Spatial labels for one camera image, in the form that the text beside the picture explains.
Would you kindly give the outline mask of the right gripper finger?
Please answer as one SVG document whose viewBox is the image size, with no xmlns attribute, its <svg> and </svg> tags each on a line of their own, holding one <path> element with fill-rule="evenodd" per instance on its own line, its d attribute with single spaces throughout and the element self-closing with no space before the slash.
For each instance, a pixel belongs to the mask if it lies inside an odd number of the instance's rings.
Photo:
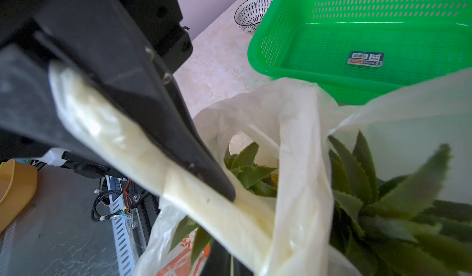
<svg viewBox="0 0 472 276">
<path fill-rule="evenodd" d="M 1 159 L 63 148 L 105 160 L 60 123 L 47 78 L 75 69 L 163 153 L 229 201 L 236 192 L 200 139 L 174 72 L 192 43 L 178 0 L 1 0 Z"/>
</svg>

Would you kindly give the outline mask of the small pineapple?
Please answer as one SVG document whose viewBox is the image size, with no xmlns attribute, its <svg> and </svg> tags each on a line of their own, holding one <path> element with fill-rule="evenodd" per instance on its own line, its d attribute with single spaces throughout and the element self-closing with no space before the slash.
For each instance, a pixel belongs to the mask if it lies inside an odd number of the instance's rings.
<svg viewBox="0 0 472 276">
<path fill-rule="evenodd" d="M 242 186 L 257 196 L 276 197 L 278 174 L 277 169 L 258 165 L 254 162 L 258 153 L 259 145 L 255 142 L 249 144 L 238 154 L 232 154 L 230 149 L 226 149 L 224 163 Z M 188 243 L 189 234 L 195 233 L 191 248 L 191 265 L 193 265 L 204 250 L 209 249 L 213 242 L 213 237 L 202 227 L 200 227 L 190 217 L 184 217 L 178 224 L 173 235 L 171 247 L 173 250 L 180 244 Z"/>
</svg>

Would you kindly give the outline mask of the yellow plastic bag orange print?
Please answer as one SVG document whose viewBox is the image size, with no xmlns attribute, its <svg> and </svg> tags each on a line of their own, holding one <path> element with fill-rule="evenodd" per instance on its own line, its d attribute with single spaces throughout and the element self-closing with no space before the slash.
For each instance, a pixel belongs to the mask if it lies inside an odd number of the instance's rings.
<svg viewBox="0 0 472 276">
<path fill-rule="evenodd" d="M 444 196 L 472 199 L 472 72 L 404 87 L 363 106 L 339 106 L 315 84 L 279 79 L 219 101 L 194 121 L 222 168 L 238 133 L 279 160 L 281 192 L 258 198 L 226 172 L 230 202 L 172 161 L 144 131 L 64 64 L 49 66 L 59 119 L 74 137 L 120 172 L 202 224 L 258 276 L 325 276 L 334 264 L 328 246 L 333 194 L 328 135 L 353 143 L 367 134 L 381 173 L 411 170 L 442 142 L 452 147 Z"/>
</svg>

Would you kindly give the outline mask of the large pineapple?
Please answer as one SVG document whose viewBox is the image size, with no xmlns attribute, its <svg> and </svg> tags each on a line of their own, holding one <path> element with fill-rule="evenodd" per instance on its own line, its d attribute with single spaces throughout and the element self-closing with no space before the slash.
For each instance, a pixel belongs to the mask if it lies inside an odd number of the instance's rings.
<svg viewBox="0 0 472 276">
<path fill-rule="evenodd" d="M 329 137 L 334 196 L 330 245 L 363 276 L 458 276 L 472 271 L 472 207 L 439 199 L 451 147 L 414 173 L 378 179 L 365 136 L 348 150 Z"/>
</svg>

